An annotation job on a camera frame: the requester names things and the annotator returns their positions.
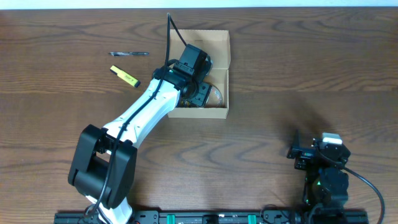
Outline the brown cardboard box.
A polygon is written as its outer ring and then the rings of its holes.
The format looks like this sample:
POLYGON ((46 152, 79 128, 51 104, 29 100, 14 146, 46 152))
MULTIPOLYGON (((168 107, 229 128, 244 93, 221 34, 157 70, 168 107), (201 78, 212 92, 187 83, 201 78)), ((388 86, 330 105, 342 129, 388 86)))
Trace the brown cardboard box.
POLYGON ((204 108, 175 108, 169 118, 225 119, 229 110, 229 66, 231 62, 228 30, 180 29, 179 34, 170 31, 170 58, 179 59, 185 49, 182 39, 202 49, 213 61, 211 72, 204 82, 216 87, 222 97, 222 104, 215 105, 215 94, 210 96, 210 105, 204 108))

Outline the clear tape roll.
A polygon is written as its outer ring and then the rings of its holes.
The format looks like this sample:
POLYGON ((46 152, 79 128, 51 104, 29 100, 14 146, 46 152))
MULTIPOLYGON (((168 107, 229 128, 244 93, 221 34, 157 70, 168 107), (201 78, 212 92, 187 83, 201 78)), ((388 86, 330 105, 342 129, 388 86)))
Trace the clear tape roll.
POLYGON ((207 108, 218 108, 223 104, 223 97, 219 89, 215 86, 211 86, 208 99, 205 103, 207 108))

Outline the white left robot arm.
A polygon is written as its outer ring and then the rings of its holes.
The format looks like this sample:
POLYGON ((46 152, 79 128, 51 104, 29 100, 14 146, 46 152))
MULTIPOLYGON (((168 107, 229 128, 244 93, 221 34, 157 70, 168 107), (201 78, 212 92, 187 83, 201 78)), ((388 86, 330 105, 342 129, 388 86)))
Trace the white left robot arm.
POLYGON ((127 195, 134 182, 137 149, 153 127, 180 100, 203 107, 210 94, 205 77, 211 57, 191 44, 179 59, 165 60, 153 72, 147 90, 122 115, 80 134, 68 174, 68 183, 92 204, 83 216, 99 216, 102 223, 127 223, 132 208, 127 195))

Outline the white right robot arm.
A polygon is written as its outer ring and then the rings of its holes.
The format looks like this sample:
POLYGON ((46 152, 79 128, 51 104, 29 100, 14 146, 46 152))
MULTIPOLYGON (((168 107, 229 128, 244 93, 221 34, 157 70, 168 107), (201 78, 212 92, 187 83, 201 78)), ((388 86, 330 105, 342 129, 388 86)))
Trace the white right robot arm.
POLYGON ((311 147, 300 145, 295 133, 287 158, 304 170, 303 213, 305 223, 348 223, 344 204, 348 201, 349 177, 343 172, 350 151, 338 134, 323 133, 311 147))

